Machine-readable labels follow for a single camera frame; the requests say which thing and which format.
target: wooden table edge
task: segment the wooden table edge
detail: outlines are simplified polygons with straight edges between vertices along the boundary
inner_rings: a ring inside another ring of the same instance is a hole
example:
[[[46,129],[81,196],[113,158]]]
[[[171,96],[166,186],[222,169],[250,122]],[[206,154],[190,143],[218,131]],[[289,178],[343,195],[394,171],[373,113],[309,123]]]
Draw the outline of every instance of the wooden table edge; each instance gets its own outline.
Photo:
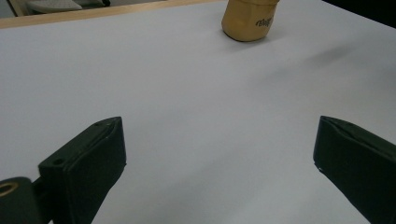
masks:
[[[34,15],[25,17],[13,17],[0,19],[0,29],[37,25],[44,23],[52,23],[59,21],[77,21],[90,18],[105,17],[120,15],[125,13],[132,13],[138,11],[148,11],[165,7],[181,7],[200,3],[217,2],[222,0],[168,0],[160,2],[150,2],[142,4],[134,4],[120,7],[103,7],[96,9],[87,9],[79,11],[69,11],[61,13],[52,13],[44,15]]]

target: gold cup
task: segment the gold cup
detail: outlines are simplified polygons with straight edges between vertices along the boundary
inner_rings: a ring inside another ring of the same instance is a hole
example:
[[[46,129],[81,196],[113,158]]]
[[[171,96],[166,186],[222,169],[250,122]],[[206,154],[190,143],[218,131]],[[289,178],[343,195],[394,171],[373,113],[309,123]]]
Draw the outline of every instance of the gold cup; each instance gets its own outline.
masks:
[[[265,37],[274,20],[279,0],[229,0],[221,26],[226,35],[239,41]]]

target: white table surface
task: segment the white table surface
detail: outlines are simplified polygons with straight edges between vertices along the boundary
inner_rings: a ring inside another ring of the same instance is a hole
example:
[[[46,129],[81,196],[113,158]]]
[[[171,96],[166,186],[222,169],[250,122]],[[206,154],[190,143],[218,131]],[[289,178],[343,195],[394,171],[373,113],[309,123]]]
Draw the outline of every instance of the white table surface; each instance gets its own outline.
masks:
[[[282,0],[240,43],[225,7],[0,30],[0,179],[122,116],[128,165],[93,223],[367,223],[312,154],[320,115],[396,143],[396,30]]]

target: cup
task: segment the cup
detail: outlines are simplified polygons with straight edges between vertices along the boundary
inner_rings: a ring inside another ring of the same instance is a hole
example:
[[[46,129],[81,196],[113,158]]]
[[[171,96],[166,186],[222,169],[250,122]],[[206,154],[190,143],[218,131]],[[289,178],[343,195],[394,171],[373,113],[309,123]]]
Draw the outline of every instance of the cup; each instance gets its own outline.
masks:
[[[274,20],[279,0],[229,0],[221,26],[224,33],[239,41],[265,37]]]

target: screw hole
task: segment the screw hole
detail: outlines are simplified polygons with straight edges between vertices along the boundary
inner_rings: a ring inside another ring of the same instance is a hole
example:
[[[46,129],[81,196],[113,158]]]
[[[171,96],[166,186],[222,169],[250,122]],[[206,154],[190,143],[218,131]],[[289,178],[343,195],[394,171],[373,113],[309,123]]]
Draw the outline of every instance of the screw hole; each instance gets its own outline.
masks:
[[[58,160],[54,161],[52,164],[61,165],[62,163],[64,163],[64,159],[58,159]]]
[[[0,185],[0,197],[8,195],[10,192],[14,191],[18,187],[16,182],[8,182]]]

